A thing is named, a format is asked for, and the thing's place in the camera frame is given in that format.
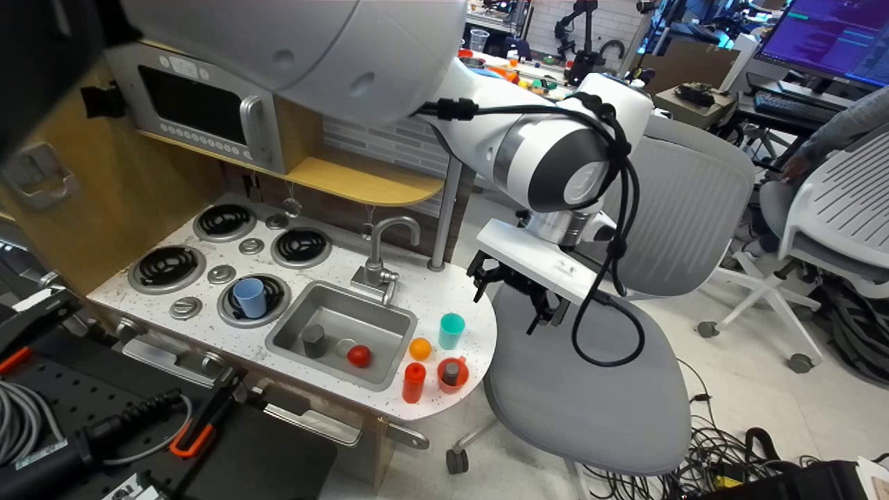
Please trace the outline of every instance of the stove burner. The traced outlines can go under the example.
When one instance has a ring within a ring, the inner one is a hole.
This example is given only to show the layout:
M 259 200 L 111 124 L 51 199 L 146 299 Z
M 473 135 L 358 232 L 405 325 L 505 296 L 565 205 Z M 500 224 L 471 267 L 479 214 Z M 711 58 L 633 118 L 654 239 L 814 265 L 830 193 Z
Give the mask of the stove burner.
M 168 296 L 204 276 L 207 260 L 194 247 L 157 247 L 132 269 L 132 286 L 146 296 Z
M 273 319 L 277 319 L 283 315 L 283 308 L 289 307 L 289 286 L 273 276 L 252 276 L 264 285 L 264 296 L 266 296 L 266 315 L 264 318 L 246 318 L 246 308 L 240 307 L 240 301 L 234 299 L 234 285 L 226 286 L 226 293 L 219 296 L 219 318 L 229 325 L 236 329 L 259 329 L 266 325 Z
M 211 285 L 229 285 L 229 282 L 234 282 L 234 276 L 236 276 L 236 269 L 229 267 L 229 265 L 219 265 L 219 267 L 214 267 L 211 272 L 207 272 L 207 278 L 208 278 Z
M 315 267 L 330 253 L 330 239 L 315 229 L 293 229 L 276 239 L 273 260 L 280 267 Z
M 246 235 L 251 235 L 257 225 L 257 218 L 246 205 L 211 205 L 194 219 L 194 235 L 207 242 L 234 242 Z

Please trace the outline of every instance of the chair backrest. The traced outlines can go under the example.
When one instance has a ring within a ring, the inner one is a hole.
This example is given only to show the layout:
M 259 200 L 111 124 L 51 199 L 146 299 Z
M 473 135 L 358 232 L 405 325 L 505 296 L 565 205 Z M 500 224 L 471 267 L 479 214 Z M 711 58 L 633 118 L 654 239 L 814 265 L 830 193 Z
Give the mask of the chair backrest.
M 889 129 L 830 155 L 805 179 L 787 218 L 782 255 L 801 239 L 889 269 Z
M 747 210 L 757 168 L 739 149 L 662 118 L 650 121 L 633 168 L 643 199 L 619 278 L 633 293 L 687 296 L 718 269 Z M 598 246 L 582 246 L 582 253 L 601 260 Z

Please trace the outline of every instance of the office chair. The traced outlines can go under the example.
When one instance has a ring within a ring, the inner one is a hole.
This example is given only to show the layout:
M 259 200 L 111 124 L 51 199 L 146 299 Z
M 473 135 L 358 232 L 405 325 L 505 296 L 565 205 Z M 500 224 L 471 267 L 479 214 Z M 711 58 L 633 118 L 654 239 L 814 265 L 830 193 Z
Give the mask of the office chair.
M 623 285 L 647 296 L 684 296 L 721 265 L 751 200 L 753 164 L 707 130 L 655 121 L 633 154 L 640 218 L 619 265 Z M 497 354 L 486 376 L 494 424 L 533 449 L 612 474 L 658 476 L 690 449 L 690 397 L 665 332 L 625 299 L 612 299 L 646 332 L 646 350 L 625 367 L 593 367 L 573 350 L 576 308 L 561 325 L 525 335 L 533 308 L 503 286 L 494 299 Z M 615 308 L 593 304 L 579 346 L 586 357 L 619 360 L 633 350 L 637 329 Z M 466 446 L 448 451 L 448 471 L 466 474 Z
M 791 142 L 778 137 L 776 130 L 764 129 L 764 125 L 757 125 L 757 124 L 741 124 L 741 149 L 747 151 L 747 155 L 753 155 L 757 168 L 764 168 L 764 169 L 772 169 L 772 174 L 782 174 L 782 154 L 776 151 L 776 146 L 782 146 L 782 151 L 790 151 Z
M 830 155 L 801 189 L 771 180 L 758 193 L 761 214 L 782 236 L 785 267 L 761 272 L 747 253 L 737 253 L 741 272 L 718 269 L 714 282 L 729 282 L 751 296 L 721 324 L 700 324 L 700 337 L 718 337 L 753 304 L 766 301 L 785 329 L 801 337 L 805 354 L 791 354 L 787 367 L 808 372 L 822 350 L 790 308 L 790 304 L 821 308 L 816 301 L 785 290 L 785 278 L 797 261 L 846 278 L 861 299 L 889 299 L 889 130 L 882 130 L 854 151 Z

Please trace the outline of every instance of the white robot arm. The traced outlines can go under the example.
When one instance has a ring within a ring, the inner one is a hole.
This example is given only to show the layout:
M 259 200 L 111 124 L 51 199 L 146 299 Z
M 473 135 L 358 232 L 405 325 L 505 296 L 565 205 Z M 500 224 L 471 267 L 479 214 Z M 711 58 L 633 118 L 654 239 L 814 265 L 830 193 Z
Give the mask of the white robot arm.
M 554 107 L 457 61 L 464 0 L 126 0 L 126 12 L 147 40 L 329 118 L 387 125 L 430 112 L 429 103 L 473 101 L 480 110 L 473 121 L 426 121 L 457 160 L 533 211 L 528 229 L 491 224 L 483 253 L 568 304 L 590 296 L 594 272 L 559 246 L 579 232 L 579 211 L 590 211 L 582 205 L 615 179 L 605 142 L 615 130 L 579 101 Z M 619 101 L 625 140 L 643 137 L 647 97 L 594 75 L 582 93 Z M 486 115 L 503 107 L 525 112 Z

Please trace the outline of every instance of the monitor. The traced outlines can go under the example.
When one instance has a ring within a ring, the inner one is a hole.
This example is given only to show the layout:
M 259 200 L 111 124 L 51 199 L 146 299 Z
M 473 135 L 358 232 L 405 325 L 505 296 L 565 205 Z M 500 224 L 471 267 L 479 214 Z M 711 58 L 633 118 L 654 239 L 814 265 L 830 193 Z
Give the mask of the monitor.
M 758 58 L 865 87 L 889 87 L 889 3 L 796 0 Z

